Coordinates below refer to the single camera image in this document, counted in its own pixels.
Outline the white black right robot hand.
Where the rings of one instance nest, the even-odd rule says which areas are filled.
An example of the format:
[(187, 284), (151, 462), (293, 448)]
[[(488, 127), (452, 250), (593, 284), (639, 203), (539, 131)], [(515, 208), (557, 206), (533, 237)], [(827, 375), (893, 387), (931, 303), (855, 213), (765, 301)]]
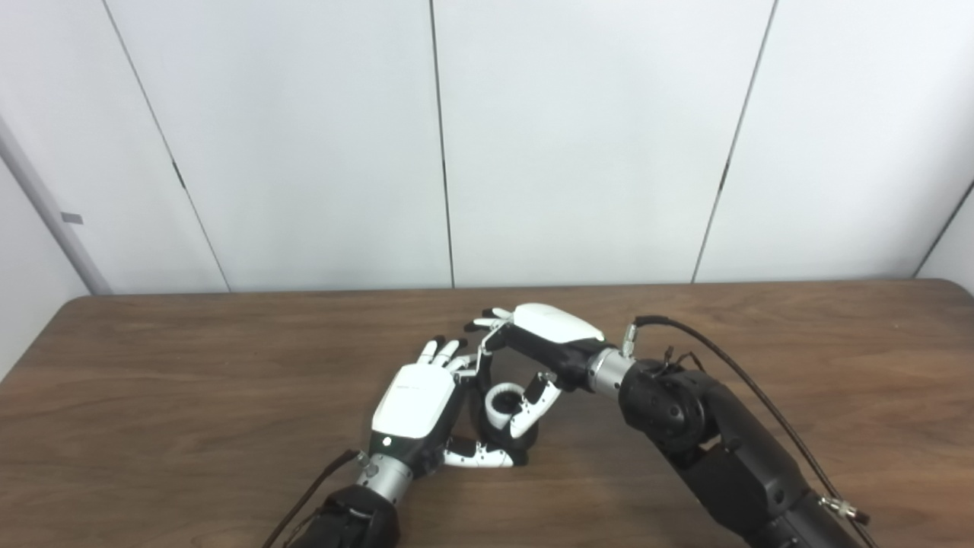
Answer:
[(511, 311), (484, 310), (465, 331), (485, 333), (476, 362), (483, 379), (489, 378), (492, 358), (502, 349), (514, 350), (545, 368), (525, 387), (498, 383), (484, 396), (488, 423), (508, 439), (528, 434), (562, 393), (591, 391), (591, 363), (611, 347), (591, 323), (543, 303), (522, 303)]

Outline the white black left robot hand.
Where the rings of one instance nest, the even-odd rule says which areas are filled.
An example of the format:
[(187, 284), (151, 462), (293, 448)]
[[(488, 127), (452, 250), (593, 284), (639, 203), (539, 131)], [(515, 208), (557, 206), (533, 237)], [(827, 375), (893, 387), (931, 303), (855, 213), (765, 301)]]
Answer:
[(453, 436), (476, 379), (476, 357), (460, 354), (465, 346), (465, 339), (436, 336), (416, 361), (397, 371), (373, 414), (368, 456), (356, 486), (396, 505), (411, 483), (442, 466), (500, 469), (528, 464), (525, 451)]

